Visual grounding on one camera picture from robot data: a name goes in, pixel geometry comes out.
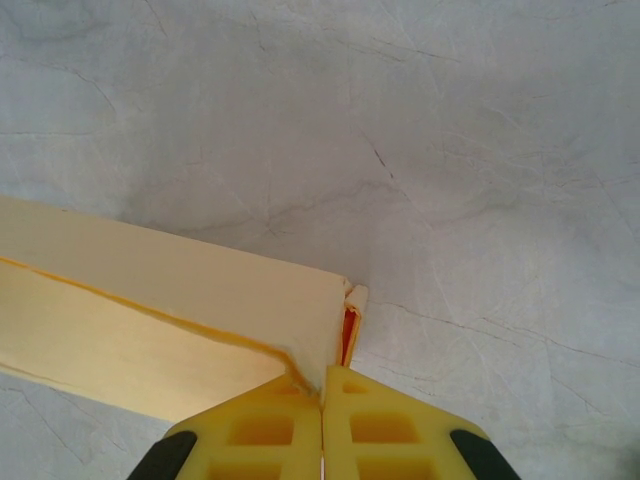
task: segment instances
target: rectangular hole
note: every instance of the rectangular hole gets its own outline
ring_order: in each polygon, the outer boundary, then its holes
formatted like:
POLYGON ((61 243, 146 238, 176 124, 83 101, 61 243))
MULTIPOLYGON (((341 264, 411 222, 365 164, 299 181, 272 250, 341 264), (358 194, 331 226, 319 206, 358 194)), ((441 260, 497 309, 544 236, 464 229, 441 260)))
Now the rectangular hole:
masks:
POLYGON ((357 413, 350 423, 354 443, 418 443, 418 434, 406 415, 357 413))
POLYGON ((291 445, 293 419, 286 415, 250 415, 231 426, 229 445, 291 445))
POLYGON ((438 480, 426 460, 360 459, 360 480, 438 480))
POLYGON ((206 480, 279 480, 280 465, 215 465, 206 480))

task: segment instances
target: yellow plastic clamp jaw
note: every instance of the yellow plastic clamp jaw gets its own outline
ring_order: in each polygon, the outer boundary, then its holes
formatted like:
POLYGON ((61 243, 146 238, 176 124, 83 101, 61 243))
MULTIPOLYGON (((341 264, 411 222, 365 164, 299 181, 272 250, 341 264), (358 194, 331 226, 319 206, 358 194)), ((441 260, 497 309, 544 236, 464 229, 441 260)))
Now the yellow plastic clamp jaw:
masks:
POLYGON ((172 427, 129 480, 316 480, 323 453, 327 480, 518 480, 476 425, 346 367, 327 373, 324 407, 277 378, 172 427))

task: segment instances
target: black rubber pad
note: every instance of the black rubber pad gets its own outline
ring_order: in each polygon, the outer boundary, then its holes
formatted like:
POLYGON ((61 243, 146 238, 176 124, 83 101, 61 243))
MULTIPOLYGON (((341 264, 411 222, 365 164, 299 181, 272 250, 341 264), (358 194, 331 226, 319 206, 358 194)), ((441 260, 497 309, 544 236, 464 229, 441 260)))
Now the black rubber pad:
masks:
POLYGON ((466 430, 454 430, 450 436, 478 480, 520 480, 489 440, 466 430))
POLYGON ((127 480, 175 480, 198 436, 178 432, 156 442, 131 472, 127 480))

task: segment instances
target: white marble surface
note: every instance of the white marble surface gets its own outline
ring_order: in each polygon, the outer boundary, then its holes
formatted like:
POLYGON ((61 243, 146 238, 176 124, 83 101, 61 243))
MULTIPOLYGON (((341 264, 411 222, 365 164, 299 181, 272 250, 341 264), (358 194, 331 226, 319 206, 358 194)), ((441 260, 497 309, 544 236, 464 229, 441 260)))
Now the white marble surface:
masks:
MULTIPOLYGON (((354 368, 640 478, 638 0, 0 0, 0 192, 371 288, 354 368)), ((166 424, 0 377, 2 478, 166 424)))

